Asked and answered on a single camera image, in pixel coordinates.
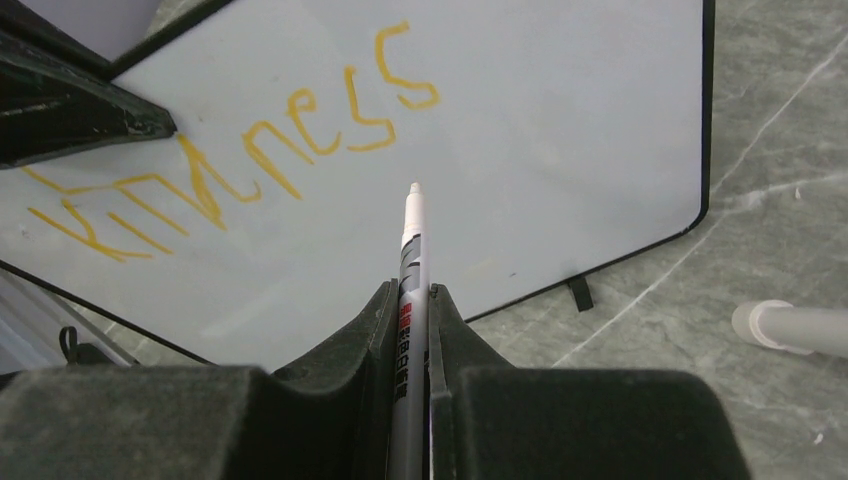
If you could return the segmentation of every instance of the white marker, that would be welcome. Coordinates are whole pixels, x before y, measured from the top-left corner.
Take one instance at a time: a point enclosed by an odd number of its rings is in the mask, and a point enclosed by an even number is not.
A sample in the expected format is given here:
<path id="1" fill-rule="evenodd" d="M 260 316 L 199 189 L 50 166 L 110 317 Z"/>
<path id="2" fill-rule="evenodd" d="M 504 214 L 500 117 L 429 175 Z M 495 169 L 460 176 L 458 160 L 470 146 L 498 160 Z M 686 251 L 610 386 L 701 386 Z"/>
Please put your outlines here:
<path id="1" fill-rule="evenodd" d="M 424 402 L 427 397 L 427 301 L 430 270 L 424 227 L 424 195 L 413 183 L 406 197 L 406 216 L 400 254 L 398 345 L 395 357 L 395 393 L 392 438 L 389 447 L 390 480 L 419 480 L 424 466 Z"/>

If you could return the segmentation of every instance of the yellow marker writing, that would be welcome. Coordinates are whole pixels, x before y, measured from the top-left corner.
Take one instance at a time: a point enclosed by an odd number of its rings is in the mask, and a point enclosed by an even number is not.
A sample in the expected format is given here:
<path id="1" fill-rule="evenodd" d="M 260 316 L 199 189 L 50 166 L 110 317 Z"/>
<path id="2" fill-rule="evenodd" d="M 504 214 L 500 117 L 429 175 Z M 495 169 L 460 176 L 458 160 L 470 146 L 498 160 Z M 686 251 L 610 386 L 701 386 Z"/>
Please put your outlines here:
<path id="1" fill-rule="evenodd" d="M 163 253 L 167 253 L 168 255 L 171 255 L 171 254 L 173 254 L 173 253 L 174 253 L 171 249 L 169 249 L 169 248 L 167 248 L 167 247 L 162 246 L 162 244 L 160 244 L 159 242 L 157 242 L 157 241 L 153 240 L 152 238 L 148 237 L 148 236 L 147 236 L 147 235 L 145 235 L 145 233 L 144 233 L 144 232 L 142 232 L 141 230 L 139 230 L 139 229 L 135 228 L 134 226 L 130 225 L 130 223 L 129 223 L 129 222 L 127 222 L 127 221 L 126 221 L 126 220 L 124 220 L 123 218 L 119 217 L 117 214 L 112 213 L 112 212 L 109 212 L 109 218 L 111 218 L 112 220 L 114 220 L 115 222 L 117 222 L 117 223 L 118 223 L 118 225 L 120 225 L 120 226 L 122 226 L 122 227 L 126 228 L 127 230 L 129 230 L 130 232 L 132 232 L 132 233 L 133 233 L 136 237 L 138 237 L 138 238 L 140 238 L 140 239 L 144 240 L 145 242 L 149 243 L 149 244 L 150 244 L 153 248 L 155 248 L 155 249 L 157 249 L 157 250 L 159 250 L 159 251 L 161 251 L 161 252 L 163 252 Z"/>
<path id="2" fill-rule="evenodd" d="M 406 20 L 393 27 L 387 27 L 380 30 L 377 33 L 377 39 L 374 41 L 374 56 L 377 58 L 377 68 L 380 69 L 380 74 L 383 75 L 383 80 L 385 80 L 386 83 L 408 88 L 410 90 L 427 90 L 430 92 L 429 100 L 418 103 L 413 103 L 403 95 L 398 95 L 398 100 L 400 100 L 400 103 L 402 103 L 406 108 L 410 110 L 421 110 L 439 103 L 440 97 L 436 87 L 429 82 L 410 82 L 409 80 L 396 77 L 392 75 L 392 72 L 389 71 L 389 67 L 386 65 L 386 55 L 384 52 L 386 38 L 400 35 L 407 30 L 409 30 L 409 23 Z"/>
<path id="3" fill-rule="evenodd" d="M 356 68 L 352 65 L 345 67 L 345 85 L 347 86 L 347 98 L 350 100 L 350 114 L 353 120 L 360 125 L 367 126 L 383 126 L 389 136 L 385 140 L 369 143 L 368 145 L 351 145 L 347 147 L 353 152 L 368 152 L 378 148 L 388 147 L 395 143 L 395 127 L 392 121 L 388 118 L 363 118 L 359 113 L 359 102 L 356 99 L 356 88 L 353 86 L 353 74 L 356 73 Z"/>
<path id="4" fill-rule="evenodd" d="M 250 155 L 250 158 L 252 158 L 253 161 L 256 162 L 256 164 L 259 165 L 259 167 L 261 167 L 262 170 L 265 171 L 265 173 L 267 173 L 271 176 L 271 178 L 276 180 L 281 187 L 285 188 L 286 191 L 289 192 L 292 197 L 301 200 L 302 197 L 300 196 L 300 192 L 298 192 L 297 189 L 294 188 L 294 185 L 292 185 L 291 182 L 289 182 L 289 180 L 286 178 L 286 176 L 283 175 L 283 172 L 279 171 L 274 165 L 274 162 L 272 162 L 271 159 L 268 158 L 268 156 L 265 155 L 265 153 L 256 145 L 256 135 L 258 135 L 259 132 L 261 132 L 262 130 L 267 130 L 271 132 L 272 135 L 277 137 L 277 139 L 283 142 L 287 147 L 289 147 L 289 149 L 291 149 L 291 151 L 293 151 L 297 156 L 302 158 L 306 163 L 314 165 L 315 162 L 313 162 L 308 155 L 303 153 L 303 150 L 301 150 L 297 145 L 295 145 L 294 142 L 289 139 L 289 137 L 287 137 L 283 132 L 278 130 L 277 127 L 272 125 L 270 122 L 267 122 L 265 120 L 256 122 L 255 124 L 253 124 L 252 127 L 250 127 L 250 130 L 248 130 L 247 133 L 241 136 L 242 141 L 244 142 L 244 150 L 247 152 L 248 155 Z"/>
<path id="5" fill-rule="evenodd" d="M 138 198 L 138 197 L 137 197 L 134 193 L 132 193 L 132 192 L 131 192 L 128 188 L 124 188 L 124 187 L 122 187 L 122 186 L 120 186 L 120 185 L 115 186 L 114 188 L 115 188 L 115 189 L 117 189 L 119 192 L 121 192 L 121 193 L 122 193 L 125 197 L 127 197 L 128 199 L 130 199 L 130 201 L 131 201 L 131 202 L 133 202 L 133 203 L 135 203 L 136 205 L 138 205 L 139 207 L 143 208 L 144 210 L 146 210 L 147 212 L 149 212 L 151 215 L 155 216 L 155 217 L 156 217 L 156 218 L 158 218 L 159 220 L 162 220 L 163 222 L 165 222 L 167 225 L 169 225 L 169 226 L 170 226 L 171 228 L 173 228 L 174 230 L 176 230 L 176 231 L 180 232 L 182 235 L 184 235 L 184 236 L 186 236 L 186 237 L 187 237 L 187 236 L 189 236 L 188 230 L 186 230 L 185 228 L 181 227 L 179 224 L 177 224 L 177 222 L 175 222 L 175 221 L 171 220 L 171 218 L 170 218 L 170 217 L 167 217 L 164 213 L 162 213 L 162 212 L 160 212 L 159 210 L 156 210 L 155 208 L 153 208 L 152 206 L 150 206 L 150 205 L 149 205 L 147 202 L 145 202 L 144 200 L 142 200 L 142 199 Z"/>
<path id="6" fill-rule="evenodd" d="M 48 187 L 52 188 L 53 190 L 56 190 L 57 192 L 59 192 L 63 195 L 77 195 L 77 194 L 80 194 L 80 193 L 93 192 L 95 190 L 108 190 L 108 189 L 112 188 L 109 185 L 99 185 L 99 186 L 94 186 L 94 187 L 65 188 L 65 187 L 59 185 L 58 183 L 56 183 L 52 180 L 49 180 L 42 175 L 39 175 L 38 173 L 35 172 L 35 170 L 33 170 L 30 167 L 23 167 L 23 168 L 21 168 L 21 170 L 23 170 L 24 173 L 26 173 L 30 177 L 34 178 L 35 180 L 39 181 L 40 183 L 47 185 Z"/>
<path id="7" fill-rule="evenodd" d="M 65 235 L 68 235 L 69 237 L 79 241 L 83 245 L 91 247 L 94 250 L 97 250 L 98 252 L 102 253 L 103 255 L 106 255 L 106 256 L 108 256 L 108 257 L 110 257 L 114 260 L 117 260 L 121 263 L 126 262 L 126 260 L 123 257 L 153 258 L 153 255 L 151 255 L 149 253 L 127 252 L 127 251 L 124 251 L 124 250 L 118 250 L 118 249 L 115 249 L 115 248 L 112 248 L 112 247 L 107 247 L 106 245 L 103 245 L 102 243 L 100 243 L 97 240 L 97 235 L 94 233 L 94 228 L 92 228 L 91 224 L 88 223 L 88 221 L 85 218 L 83 218 L 82 215 L 80 215 L 80 213 L 77 211 L 76 208 L 74 208 L 73 205 L 71 205 L 70 200 L 68 200 L 67 198 L 63 198 L 62 199 L 62 206 L 65 207 L 65 210 L 67 210 L 80 223 L 80 225 L 82 225 L 82 228 L 85 230 L 85 235 L 86 235 L 85 237 L 83 237 L 82 235 L 72 231 L 68 227 L 60 224 L 59 222 L 53 220 L 52 218 L 48 217 L 47 215 L 39 212 L 38 210 L 36 210 L 32 207 L 28 208 L 28 210 L 33 215 L 44 220 L 48 225 L 58 229 L 59 231 L 61 231 Z"/>
<path id="8" fill-rule="evenodd" d="M 251 203 L 262 198 L 262 190 L 259 188 L 259 183 L 257 183 L 256 180 L 253 181 L 253 186 L 256 187 L 256 191 L 252 195 L 242 195 L 231 187 L 230 184 L 228 184 L 227 181 L 224 180 L 224 178 L 209 165 L 206 161 L 206 156 L 203 155 L 203 153 L 198 150 L 197 147 L 195 147 L 194 144 L 192 144 L 184 135 L 177 135 L 177 141 L 180 142 L 180 146 L 183 147 L 183 152 L 186 154 L 186 158 L 188 158 L 191 187 L 194 190 L 194 195 L 197 197 L 199 205 L 198 203 L 189 201 L 184 195 L 181 197 L 213 224 L 222 230 L 227 229 L 224 222 L 221 221 L 221 208 L 218 206 L 218 202 L 215 201 L 215 197 L 212 195 L 212 192 L 209 191 L 209 187 L 206 186 L 206 179 L 203 178 L 203 170 L 206 170 L 206 172 L 208 172 L 209 175 L 218 182 L 221 188 L 241 203 Z"/>
<path id="9" fill-rule="evenodd" d="M 306 98 L 306 104 L 299 105 L 297 102 L 304 97 Z M 307 145 L 309 145 L 309 148 L 311 148 L 316 155 L 329 155 L 339 148 L 339 143 L 342 141 L 341 132 L 336 133 L 336 138 L 329 147 L 321 148 L 317 143 L 315 143 L 315 140 L 312 139 L 312 136 L 303 125 L 303 121 L 300 119 L 300 112 L 314 112 L 316 109 L 315 95 L 311 90 L 308 88 L 301 88 L 300 90 L 292 93 L 291 96 L 289 96 L 288 103 L 289 110 L 286 112 L 286 115 L 291 117 L 292 122 L 294 122 L 294 126 L 297 127 L 297 131 L 300 132 L 303 140 Z"/>

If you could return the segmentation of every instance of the black strap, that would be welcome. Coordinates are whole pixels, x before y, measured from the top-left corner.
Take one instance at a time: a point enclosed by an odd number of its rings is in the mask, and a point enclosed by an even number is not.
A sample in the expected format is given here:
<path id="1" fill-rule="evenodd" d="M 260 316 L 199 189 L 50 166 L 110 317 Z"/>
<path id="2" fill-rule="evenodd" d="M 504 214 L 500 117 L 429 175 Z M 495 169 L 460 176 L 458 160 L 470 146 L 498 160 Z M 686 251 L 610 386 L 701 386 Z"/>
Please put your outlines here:
<path id="1" fill-rule="evenodd" d="M 77 329 L 74 327 L 62 327 L 59 330 L 59 347 L 62 355 L 68 361 L 68 365 L 75 365 L 79 361 L 79 343 L 77 343 Z"/>

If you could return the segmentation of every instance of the black holder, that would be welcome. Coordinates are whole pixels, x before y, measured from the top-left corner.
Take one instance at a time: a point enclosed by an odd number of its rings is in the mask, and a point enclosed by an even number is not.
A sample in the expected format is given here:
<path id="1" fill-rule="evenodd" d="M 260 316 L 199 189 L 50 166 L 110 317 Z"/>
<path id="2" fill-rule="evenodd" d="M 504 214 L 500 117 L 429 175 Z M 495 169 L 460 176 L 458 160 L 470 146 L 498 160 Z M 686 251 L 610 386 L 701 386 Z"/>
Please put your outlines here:
<path id="1" fill-rule="evenodd" d="M 272 375 L 21 374 L 0 395 L 0 445 L 17 446 L 0 448 L 0 478 L 382 479 L 397 295 L 397 281 L 385 282 L 353 321 Z M 435 479 L 749 478 L 719 401 L 695 376 L 515 368 L 443 285 L 431 292 L 429 330 Z"/>
<path id="2" fill-rule="evenodd" d="M 20 2 L 0 2 L 0 169 L 173 135 L 168 111 L 103 80 L 107 67 Z"/>

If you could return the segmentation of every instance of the black stand leg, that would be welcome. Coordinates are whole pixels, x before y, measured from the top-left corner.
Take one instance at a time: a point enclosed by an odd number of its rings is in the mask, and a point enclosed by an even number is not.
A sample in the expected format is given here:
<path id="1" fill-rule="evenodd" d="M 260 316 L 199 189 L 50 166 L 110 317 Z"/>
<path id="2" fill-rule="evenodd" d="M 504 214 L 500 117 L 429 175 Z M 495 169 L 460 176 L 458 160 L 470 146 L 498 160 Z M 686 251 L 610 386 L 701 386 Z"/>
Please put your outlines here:
<path id="1" fill-rule="evenodd" d="M 571 288 L 571 294 L 574 295 L 578 312 L 585 312 L 595 306 L 595 302 L 592 301 L 592 292 L 589 291 L 589 284 L 586 283 L 586 277 L 577 277 L 569 281 L 568 287 Z"/>

